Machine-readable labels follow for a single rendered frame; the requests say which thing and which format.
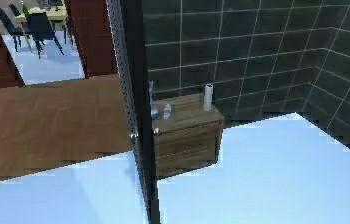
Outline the white paper roll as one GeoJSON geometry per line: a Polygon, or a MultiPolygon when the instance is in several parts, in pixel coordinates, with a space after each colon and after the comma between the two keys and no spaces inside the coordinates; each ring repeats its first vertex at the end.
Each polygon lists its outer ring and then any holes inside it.
{"type": "Polygon", "coordinates": [[[212,108],[213,85],[207,84],[204,90],[203,110],[210,111],[212,108]]]}

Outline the pale dining table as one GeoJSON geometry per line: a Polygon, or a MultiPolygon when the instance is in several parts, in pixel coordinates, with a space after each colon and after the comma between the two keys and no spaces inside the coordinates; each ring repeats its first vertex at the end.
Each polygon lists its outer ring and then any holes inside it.
{"type": "MultiPolygon", "coordinates": [[[[39,7],[33,7],[28,9],[29,14],[32,13],[43,13],[45,12],[47,14],[48,20],[50,21],[53,30],[56,32],[55,25],[61,23],[63,25],[63,37],[67,36],[67,18],[68,18],[68,13],[66,10],[66,7],[61,5],[61,6],[53,6],[52,8],[49,9],[41,9],[39,7]]],[[[21,13],[20,16],[15,17],[15,22],[17,24],[22,24],[26,26],[26,30],[30,32],[30,29],[27,25],[26,21],[26,16],[24,13],[21,13]]]]}

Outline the brown wooden cabinet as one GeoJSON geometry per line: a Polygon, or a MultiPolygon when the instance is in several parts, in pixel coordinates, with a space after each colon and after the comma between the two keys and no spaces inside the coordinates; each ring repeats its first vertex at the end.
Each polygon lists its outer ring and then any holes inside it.
{"type": "Polygon", "coordinates": [[[160,130],[154,135],[158,179],[218,162],[224,116],[214,104],[204,111],[203,99],[202,94],[191,94],[154,102],[160,112],[152,121],[152,127],[160,130]],[[172,107],[169,119],[163,118],[166,104],[172,107]]]}

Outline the black room door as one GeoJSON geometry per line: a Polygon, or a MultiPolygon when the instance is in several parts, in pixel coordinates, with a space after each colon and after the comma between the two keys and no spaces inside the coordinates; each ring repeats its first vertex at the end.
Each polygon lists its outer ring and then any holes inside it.
{"type": "Polygon", "coordinates": [[[142,0],[105,0],[148,224],[161,224],[142,0]]]}

